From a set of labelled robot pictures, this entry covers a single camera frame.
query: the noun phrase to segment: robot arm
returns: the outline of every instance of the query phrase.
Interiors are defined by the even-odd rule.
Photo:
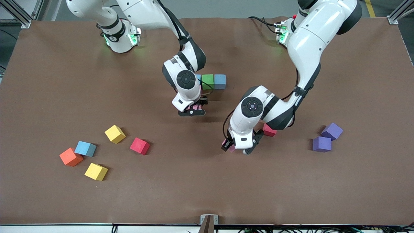
[[[287,47],[296,66],[297,85],[286,102],[263,86],[250,88],[230,119],[224,150],[235,144],[236,149],[244,149],[245,154],[250,154],[263,134],[263,131],[253,131],[260,119],[274,130],[292,125],[296,110],[319,74],[323,50],[335,34],[347,32],[361,18],[361,6],[356,0],[298,2],[306,9],[299,8],[302,14],[298,15],[301,16],[277,25],[281,32],[277,39]]]
[[[114,52],[124,53],[137,44],[141,29],[168,28],[178,38],[180,51],[163,64],[162,72],[177,92],[173,105],[183,115],[204,115],[204,110],[186,111],[193,104],[207,103],[201,97],[200,81],[194,72],[202,69],[206,56],[174,14],[159,0],[117,0],[127,19],[103,7],[108,0],[66,0],[70,11],[78,17],[94,19],[104,32],[107,44]]]

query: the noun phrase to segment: foam block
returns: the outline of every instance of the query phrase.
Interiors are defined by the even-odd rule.
[[[86,170],[85,175],[94,180],[102,181],[107,171],[108,171],[107,168],[102,167],[101,165],[98,165],[98,164],[91,163],[88,167],[88,170]]]
[[[134,150],[142,155],[146,155],[148,148],[149,143],[139,138],[135,138],[134,142],[132,142],[132,145],[130,146],[131,150]]]
[[[224,90],[226,89],[226,75],[214,75],[214,89]]]
[[[273,137],[277,133],[277,130],[270,128],[267,124],[263,126],[263,131],[265,132],[265,135],[269,137]]]
[[[75,153],[73,148],[65,150],[62,154],[59,155],[60,159],[63,161],[63,164],[74,167],[80,161],[83,160],[81,155]]]
[[[210,85],[214,89],[214,75],[202,75],[201,80],[205,83],[202,83],[203,90],[211,90],[208,85]]]
[[[332,150],[330,138],[317,137],[313,139],[313,150],[318,152],[328,152]]]
[[[79,141],[76,146],[75,153],[92,157],[96,146],[87,142]]]
[[[344,130],[337,126],[335,123],[331,123],[330,125],[325,127],[325,129],[321,133],[321,136],[330,138],[333,141],[337,140],[343,131]]]
[[[109,138],[109,140],[115,144],[117,144],[118,142],[120,142],[122,139],[125,138],[125,134],[116,125],[113,125],[107,131],[105,131],[105,134]]]

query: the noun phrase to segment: cable clip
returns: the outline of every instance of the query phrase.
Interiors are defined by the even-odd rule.
[[[295,96],[301,95],[303,98],[305,98],[306,94],[308,93],[307,90],[300,88],[298,86],[295,86],[295,88],[293,88],[293,92],[295,93]]]
[[[181,38],[181,40],[178,40],[178,42],[180,45],[185,45],[187,42],[189,42],[192,39],[193,38],[191,37],[190,33],[188,33],[185,37]]]

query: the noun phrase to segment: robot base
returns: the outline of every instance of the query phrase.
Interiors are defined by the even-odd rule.
[[[121,19],[121,21],[125,25],[125,33],[119,38],[118,42],[112,42],[111,37],[103,36],[106,40],[106,45],[116,53],[126,53],[134,46],[139,45],[142,32],[140,28],[135,27],[128,20]]]

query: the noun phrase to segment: metal frame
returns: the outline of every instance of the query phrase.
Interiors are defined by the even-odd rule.
[[[401,19],[414,11],[410,9],[414,5],[414,0],[404,0],[390,15],[387,16],[389,24],[398,24]]]
[[[19,4],[14,0],[0,0],[6,11],[8,11],[17,21],[22,24],[22,28],[29,28],[30,23],[34,18],[29,15]]]

